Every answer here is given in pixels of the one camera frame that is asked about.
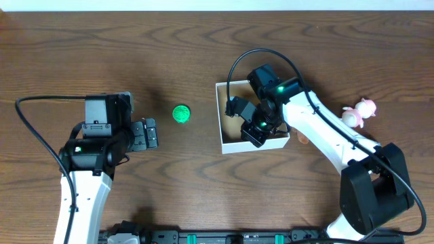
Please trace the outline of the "brown plush bear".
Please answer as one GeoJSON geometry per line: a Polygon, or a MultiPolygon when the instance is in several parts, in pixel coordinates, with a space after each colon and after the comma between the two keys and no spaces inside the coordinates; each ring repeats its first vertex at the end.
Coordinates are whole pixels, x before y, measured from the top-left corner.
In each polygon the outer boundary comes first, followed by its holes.
{"type": "Polygon", "coordinates": [[[310,140],[299,130],[297,130],[295,127],[292,128],[292,131],[296,134],[298,141],[302,144],[308,144],[310,140]]]}

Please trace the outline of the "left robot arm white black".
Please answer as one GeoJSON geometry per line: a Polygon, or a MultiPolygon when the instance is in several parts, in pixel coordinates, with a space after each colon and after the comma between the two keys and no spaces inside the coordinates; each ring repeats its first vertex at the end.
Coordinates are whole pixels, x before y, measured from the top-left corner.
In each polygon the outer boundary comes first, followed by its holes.
{"type": "Polygon", "coordinates": [[[130,123],[111,137],[78,139],[80,131],[106,129],[106,124],[77,124],[61,149],[67,174],[61,177],[61,205],[54,243],[97,243],[102,214],[111,191],[115,168],[125,163],[128,153],[157,148],[154,119],[130,123]]]}

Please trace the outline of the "white cardboard box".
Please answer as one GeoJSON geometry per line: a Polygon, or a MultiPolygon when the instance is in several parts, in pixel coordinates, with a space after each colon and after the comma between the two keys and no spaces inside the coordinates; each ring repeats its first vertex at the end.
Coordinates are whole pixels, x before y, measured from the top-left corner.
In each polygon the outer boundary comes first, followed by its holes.
{"type": "MultiPolygon", "coordinates": [[[[241,126],[243,119],[241,117],[228,117],[224,113],[226,108],[226,82],[215,84],[215,88],[222,154],[279,149],[283,148],[290,140],[289,134],[271,134],[260,148],[254,146],[251,142],[242,140],[241,126]]],[[[259,102],[247,80],[231,81],[230,95],[245,98],[253,104],[259,102]]]]}

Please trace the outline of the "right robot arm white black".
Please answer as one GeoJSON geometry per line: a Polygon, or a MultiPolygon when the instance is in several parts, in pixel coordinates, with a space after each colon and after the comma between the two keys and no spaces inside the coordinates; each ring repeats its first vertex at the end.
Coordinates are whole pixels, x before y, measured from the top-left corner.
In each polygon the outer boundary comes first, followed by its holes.
{"type": "Polygon", "coordinates": [[[420,204],[411,187],[402,150],[381,146],[354,131],[331,113],[297,77],[250,75],[248,82],[260,100],[231,98],[244,119],[241,137],[261,147],[282,123],[307,137],[340,174],[341,214],[325,230],[329,243],[392,243],[406,235],[382,225],[420,204]]]}

